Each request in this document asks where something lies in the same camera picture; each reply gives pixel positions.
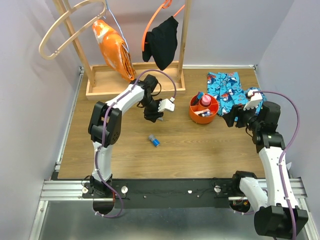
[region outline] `black garment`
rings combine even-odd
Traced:
[[[166,69],[174,60],[178,46],[177,27],[178,22],[173,16],[169,17],[159,26],[148,31],[145,36],[142,59],[148,62],[153,56],[155,64],[160,70]]]

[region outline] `beige hanger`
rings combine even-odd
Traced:
[[[106,5],[106,1],[105,0],[85,0],[85,1],[82,1],[82,2],[78,3],[77,5],[75,5],[72,8],[71,8],[71,6],[69,4],[69,0],[63,0],[63,1],[64,1],[64,4],[65,4],[66,8],[67,8],[67,11],[63,15],[61,15],[55,21],[55,23],[50,27],[50,29],[45,34],[45,36],[43,37],[43,39],[42,39],[42,41],[41,41],[41,43],[39,45],[39,53],[40,53],[40,55],[44,59],[47,59],[47,60],[52,60],[56,56],[58,56],[58,54],[61,53],[61,51],[64,50],[70,43],[72,43],[72,41],[75,40],[84,30],[89,28],[95,21],[97,21],[100,18],[102,18],[106,14],[106,10],[107,10],[107,5]],[[88,4],[92,4],[92,3],[103,3],[103,11],[100,14],[98,14],[97,16],[95,16],[93,19],[91,19],[89,22],[87,22],[84,26],[82,26],[72,36],[70,36],[68,40],[66,40],[60,47],[58,47],[58,49],[56,51],[54,51],[54,53],[52,53],[51,55],[46,55],[45,52],[44,52],[44,48],[45,48],[45,46],[47,44],[47,41],[49,40],[49,38],[53,34],[54,30],[60,24],[62,24],[67,18],[69,18],[70,15],[72,13],[74,13],[76,10],[78,10],[78,9],[88,5]]]

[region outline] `round orange bin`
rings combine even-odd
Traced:
[[[211,123],[212,120],[215,118],[215,116],[217,115],[218,109],[219,109],[219,104],[218,101],[211,95],[209,95],[211,97],[211,105],[210,106],[202,106],[201,105],[201,100],[198,102],[197,105],[191,106],[191,104],[196,100],[196,96],[194,96],[190,103],[189,103],[189,115],[190,118],[195,121],[197,124],[208,124]],[[210,112],[213,114],[211,116],[198,116],[197,114],[195,114],[195,112],[197,111],[201,111],[204,109],[209,109]]]

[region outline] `blue patterned fabric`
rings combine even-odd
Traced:
[[[260,90],[257,87],[250,87],[244,91],[237,72],[232,73],[213,73],[207,75],[207,92],[213,96],[219,103],[218,115],[222,116],[230,112],[233,105],[245,105],[248,102],[246,93],[251,89]],[[256,113],[258,114],[262,103],[267,100],[264,94],[261,94],[263,100],[259,103]]]

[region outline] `wooden table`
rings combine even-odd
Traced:
[[[190,119],[189,101],[199,91],[207,91],[208,72],[238,72],[244,90],[258,87],[252,69],[184,69],[186,92],[177,96],[175,111],[165,112],[163,122],[145,120],[143,109],[137,107],[123,116],[121,135],[112,153],[114,178],[231,178],[236,170],[265,177],[256,147],[244,128],[229,128],[220,116],[207,125]],[[96,102],[86,99],[86,86],[84,76],[59,179],[83,179],[93,170],[94,148],[88,125]],[[159,147],[148,140],[150,134],[160,141]]]

